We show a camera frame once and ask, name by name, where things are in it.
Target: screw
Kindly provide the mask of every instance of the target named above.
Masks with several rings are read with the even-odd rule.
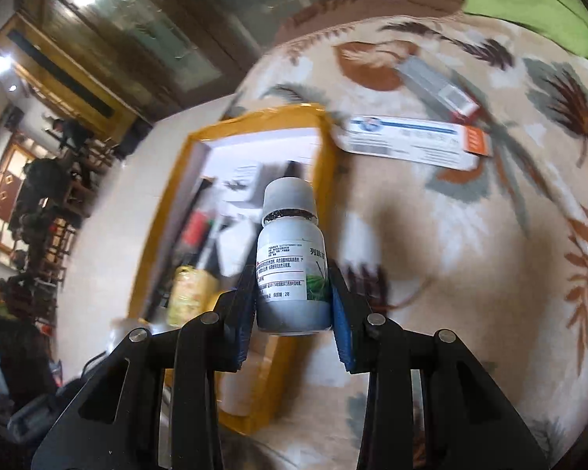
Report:
[[[368,323],[375,326],[383,325],[384,323],[386,323],[386,317],[380,315],[379,313],[371,313],[370,315],[368,315],[368,318],[366,318],[366,320],[368,320]]]
[[[144,341],[146,337],[148,337],[148,332],[146,332],[146,330],[143,328],[136,328],[129,334],[129,339],[133,343],[139,343],[140,341]]]
[[[201,316],[201,322],[205,325],[211,325],[212,323],[216,323],[220,320],[218,313],[214,313],[213,311],[208,311]]]
[[[444,341],[445,343],[453,343],[457,339],[455,332],[446,328],[438,332],[437,337],[440,338],[440,341]]]

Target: bright green fabric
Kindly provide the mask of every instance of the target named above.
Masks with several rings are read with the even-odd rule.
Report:
[[[588,59],[588,10],[581,0],[465,0],[463,10],[518,23]]]

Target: transparent plastic bottle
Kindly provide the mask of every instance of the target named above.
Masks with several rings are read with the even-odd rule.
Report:
[[[257,325],[280,335],[331,328],[327,259],[312,186],[284,177],[268,184],[257,243]]]

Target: tiled floor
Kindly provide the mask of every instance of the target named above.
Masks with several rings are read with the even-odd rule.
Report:
[[[230,96],[167,118],[123,166],[105,177],[78,235],[58,297],[58,357],[64,379],[105,349],[110,322],[126,315],[151,221],[185,137],[216,122]]]

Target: bottle label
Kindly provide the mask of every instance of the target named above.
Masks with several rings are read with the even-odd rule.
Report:
[[[305,240],[268,244],[257,250],[257,284],[265,301],[329,301],[323,246]]]

